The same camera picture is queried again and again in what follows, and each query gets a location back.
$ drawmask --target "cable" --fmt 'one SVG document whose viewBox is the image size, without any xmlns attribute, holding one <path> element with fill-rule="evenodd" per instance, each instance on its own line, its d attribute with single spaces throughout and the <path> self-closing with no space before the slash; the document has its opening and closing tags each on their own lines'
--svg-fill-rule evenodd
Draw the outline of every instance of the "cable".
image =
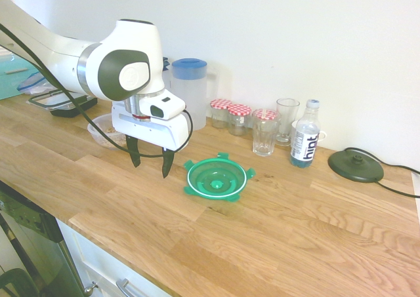
<svg viewBox="0 0 420 297">
<path fill-rule="evenodd" d="M 72 104 L 77 108 L 77 110 L 80 112 L 80 114 L 82 114 L 82 116 L 86 119 L 86 121 L 96 130 L 99 132 L 100 135 L 102 135 L 107 141 L 109 141 L 109 143 L 111 143 L 112 145 L 114 145 L 116 148 L 125 151 L 129 154 L 133 154 L 139 157 L 146 157 L 146 158 L 156 158 L 156 157 L 163 157 L 163 154 L 158 154 L 158 155 L 146 155 L 146 154 L 141 154 L 138 153 L 136 151 L 131 151 L 129 149 L 126 149 L 120 145 L 118 145 L 117 143 L 115 143 L 113 140 L 111 140 L 90 118 L 89 116 L 85 113 L 85 111 L 80 107 L 80 105 L 75 101 L 75 99 L 73 98 L 73 96 L 70 94 L 70 92 L 60 83 L 60 81 L 50 72 L 50 70 L 45 66 L 44 63 L 42 63 L 42 61 L 37 57 L 37 55 L 28 47 L 26 46 L 19 38 L 17 38 L 17 36 L 15 36 L 15 34 L 13 34 L 10 30 L 8 30 L 4 25 L 2 25 L 0 23 L 0 30 L 5 33 L 7 36 L 9 36 L 19 47 L 21 47 L 26 53 L 28 53 L 31 58 L 33 58 L 37 64 L 34 64 L 34 66 L 41 72 L 42 75 L 44 75 L 44 77 L 47 79 L 47 81 L 49 81 L 54 87 L 56 87 L 58 90 L 61 90 L 68 98 L 69 100 L 72 102 Z M 188 143 L 188 141 L 191 138 L 192 135 L 192 131 L 193 131 L 193 124 L 192 124 L 192 118 L 191 115 L 186 111 L 186 109 L 183 110 L 183 112 L 185 112 L 190 120 L 191 123 L 191 130 L 190 133 L 188 134 L 188 137 L 186 139 L 186 141 L 183 143 L 183 145 L 181 145 L 181 147 L 179 147 L 177 150 L 174 151 L 174 153 L 177 153 L 178 151 L 180 151 L 182 148 L 185 147 L 185 145 Z"/>
<path fill-rule="evenodd" d="M 366 154 L 366 155 L 368 155 L 368 156 L 372 157 L 372 158 L 373 158 L 373 159 L 375 159 L 376 161 L 378 161 L 378 162 L 380 162 L 380 163 L 382 163 L 382 164 L 384 164 L 384 165 L 386 165 L 386 166 L 403 168 L 403 169 L 410 170 L 410 171 L 412 171 L 412 172 L 414 172 L 414 173 L 416 173 L 416 174 L 420 174 L 420 171 L 415 170 L 415 169 L 412 169 L 412 168 L 407 167 L 407 166 L 402 166 L 402 165 L 392 165 L 392 164 L 385 163 L 385 162 L 383 162 L 382 160 L 380 160 L 379 158 L 377 158 L 376 156 L 374 156 L 373 154 L 371 154 L 371 153 L 369 153 L 368 151 L 365 151 L 365 150 L 363 150 L 363 149 L 360 149 L 360 148 L 346 148 L 346 149 L 345 149 L 345 151 L 348 151 L 348 150 L 350 150 L 350 151 L 360 151 L 360 152 L 362 152 L 363 154 Z M 392 188 L 390 188 L 390 187 L 384 186 L 384 185 L 383 185 L 382 183 L 380 183 L 379 181 L 375 181 L 375 183 L 377 183 L 377 184 L 379 184 L 381 187 L 383 187 L 383 188 L 385 188 L 385 189 L 387 189 L 387 190 L 389 190 L 389 191 L 395 192 L 395 193 L 397 193 L 397 194 L 404 195 L 404 196 L 406 196 L 406 197 L 414 197 L 414 198 L 416 198 L 416 199 L 420 199 L 420 195 L 408 194 L 408 193 L 405 193 L 405 192 L 401 192 L 401 191 L 398 191 L 398 190 L 392 189 Z"/>
</svg>

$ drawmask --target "drinking glass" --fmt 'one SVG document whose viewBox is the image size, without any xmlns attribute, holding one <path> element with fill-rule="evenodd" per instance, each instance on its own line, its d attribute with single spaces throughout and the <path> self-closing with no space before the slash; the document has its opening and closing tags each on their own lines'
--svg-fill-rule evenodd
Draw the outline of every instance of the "drinking glass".
<svg viewBox="0 0 420 297">
<path fill-rule="evenodd" d="M 300 104 L 299 101 L 292 98 L 280 98 L 277 100 L 277 112 L 280 114 L 280 126 L 276 137 L 277 145 L 290 145 L 291 124 L 296 118 Z"/>
</svg>

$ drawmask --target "glass jar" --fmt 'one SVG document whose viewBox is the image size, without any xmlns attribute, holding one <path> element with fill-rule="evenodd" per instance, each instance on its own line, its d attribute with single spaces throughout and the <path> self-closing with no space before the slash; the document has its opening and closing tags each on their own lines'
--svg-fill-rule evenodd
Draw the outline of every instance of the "glass jar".
<svg viewBox="0 0 420 297">
<path fill-rule="evenodd" d="M 232 104 L 228 106 L 229 133 L 232 135 L 247 134 L 251 108 L 246 105 Z"/>
<path fill-rule="evenodd" d="M 253 149 L 259 156 L 270 156 L 278 132 L 279 114 L 275 110 L 258 109 L 253 116 Z"/>
<path fill-rule="evenodd" d="M 215 128 L 228 127 L 228 106 L 231 104 L 232 102 L 226 99 L 214 99 L 210 102 L 211 122 Z"/>
</svg>

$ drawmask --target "green plastic lid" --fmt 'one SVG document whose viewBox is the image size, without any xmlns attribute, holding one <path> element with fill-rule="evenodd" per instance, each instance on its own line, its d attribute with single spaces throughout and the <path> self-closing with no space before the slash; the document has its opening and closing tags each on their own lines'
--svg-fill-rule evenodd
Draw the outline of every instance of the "green plastic lid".
<svg viewBox="0 0 420 297">
<path fill-rule="evenodd" d="M 232 198 L 246 186 L 247 179 L 255 175 L 252 168 L 246 172 L 239 164 L 230 161 L 228 154 L 223 153 L 197 164 L 188 161 L 184 166 L 188 169 L 187 182 L 190 187 L 186 192 L 209 199 Z"/>
<path fill-rule="evenodd" d="M 340 176 L 357 182 L 377 182 L 383 178 L 382 166 L 376 160 L 351 149 L 331 155 L 328 165 Z"/>
</svg>

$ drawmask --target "bottle label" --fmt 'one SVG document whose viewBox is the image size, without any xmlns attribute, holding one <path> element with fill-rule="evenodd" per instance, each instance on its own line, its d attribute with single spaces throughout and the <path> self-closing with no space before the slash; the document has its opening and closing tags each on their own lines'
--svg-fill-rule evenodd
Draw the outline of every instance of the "bottle label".
<svg viewBox="0 0 420 297">
<path fill-rule="evenodd" d="M 314 158 L 318 134 L 304 134 L 296 131 L 295 141 L 291 150 L 292 157 L 300 161 L 311 161 Z"/>
</svg>

